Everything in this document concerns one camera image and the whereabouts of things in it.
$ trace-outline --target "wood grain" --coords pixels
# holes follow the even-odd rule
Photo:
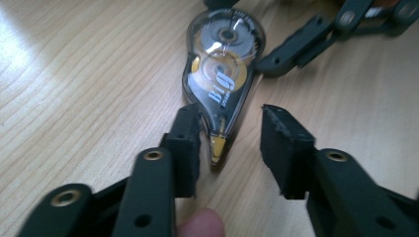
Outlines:
[[[267,50],[322,1],[242,0],[267,31]],[[50,190],[99,191],[129,175],[185,105],[186,29],[195,0],[0,3],[0,235],[17,233]],[[313,236],[304,201],[287,201],[259,152],[263,104],[293,113],[317,138],[356,157],[381,186],[414,198],[419,180],[419,25],[397,39],[351,39],[303,69],[263,79],[219,174],[202,161],[198,196],[177,200],[178,221],[202,207],[227,236]]]

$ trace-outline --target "clamp jaw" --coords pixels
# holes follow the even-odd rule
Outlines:
[[[213,9],[232,7],[238,1],[204,2]],[[372,8],[373,3],[374,0],[347,0],[333,21],[313,17],[262,58],[256,69],[267,77],[280,77],[296,66],[305,66],[336,41],[376,34],[398,37],[419,18],[419,0],[400,0],[391,8]],[[373,25],[364,27],[363,23]]]
[[[314,143],[286,110],[263,107],[263,160],[286,199],[307,199],[316,236],[418,236],[419,197],[378,186],[350,154]]]
[[[47,194],[18,236],[175,236],[175,198],[195,195],[201,115],[179,110],[159,147],[141,151],[130,177],[92,194],[83,184]]]

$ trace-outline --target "light wooden surface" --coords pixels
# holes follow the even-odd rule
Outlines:
[[[317,1],[242,0],[267,32],[266,52],[320,9]],[[99,191],[157,146],[182,97],[186,28],[200,0],[0,2],[0,235],[13,236],[47,192]],[[351,39],[301,70],[264,79],[220,174],[202,161],[196,199],[227,236],[313,236],[304,201],[286,201],[261,159],[263,104],[293,113],[317,147],[356,157],[381,186],[419,187],[419,25],[398,39]]]

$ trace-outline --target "metal rivet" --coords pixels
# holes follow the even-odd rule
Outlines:
[[[149,161],[159,160],[162,157],[163,157],[163,153],[161,153],[160,151],[150,151],[150,152],[147,152],[143,156],[145,160],[149,160]]]
[[[56,195],[51,200],[51,205],[55,207],[62,207],[77,202],[81,197],[81,192],[78,190],[64,191]]]
[[[348,157],[340,152],[337,151],[329,151],[326,153],[326,157],[337,162],[347,162]]]
[[[342,26],[348,26],[352,23],[352,21],[354,21],[354,18],[355,13],[353,11],[347,11],[342,15],[341,19],[339,20],[339,23]]]

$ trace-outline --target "finger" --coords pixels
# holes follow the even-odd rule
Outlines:
[[[178,237],[223,237],[224,224],[221,217],[208,208],[195,214],[178,227]]]

